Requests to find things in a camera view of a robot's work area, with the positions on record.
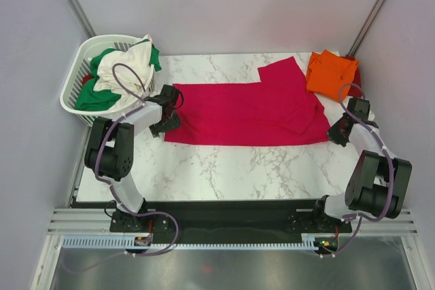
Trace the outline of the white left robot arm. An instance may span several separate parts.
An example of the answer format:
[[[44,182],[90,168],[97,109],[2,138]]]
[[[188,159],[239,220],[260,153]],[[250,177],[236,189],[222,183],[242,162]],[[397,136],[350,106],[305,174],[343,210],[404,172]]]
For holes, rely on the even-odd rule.
[[[164,85],[160,94],[140,98],[139,106],[117,120],[98,117],[93,122],[86,146],[84,164],[97,181],[109,188],[117,209],[125,212],[126,224],[134,231],[144,230],[149,215],[141,210],[145,204],[131,175],[135,137],[149,130],[153,137],[181,126],[177,110],[184,96],[175,86]]]

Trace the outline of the pink t shirt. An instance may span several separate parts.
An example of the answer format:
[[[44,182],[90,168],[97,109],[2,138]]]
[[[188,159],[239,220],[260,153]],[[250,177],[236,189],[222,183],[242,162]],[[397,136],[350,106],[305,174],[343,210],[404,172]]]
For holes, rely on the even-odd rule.
[[[181,126],[166,142],[187,145],[279,147],[328,141],[319,99],[290,57],[258,68],[247,84],[176,84],[184,96]]]

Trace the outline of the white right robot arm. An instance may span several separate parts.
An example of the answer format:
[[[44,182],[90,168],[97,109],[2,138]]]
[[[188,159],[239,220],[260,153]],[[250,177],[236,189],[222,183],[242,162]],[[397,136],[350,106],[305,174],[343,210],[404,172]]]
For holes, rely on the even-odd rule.
[[[328,130],[333,143],[343,147],[351,143],[359,159],[346,190],[319,200],[321,208],[311,214],[316,230],[329,230],[336,219],[350,221],[362,217],[378,222],[395,219],[401,213],[412,164],[387,148],[378,125],[369,120],[369,113],[368,100],[352,97],[343,116]]]

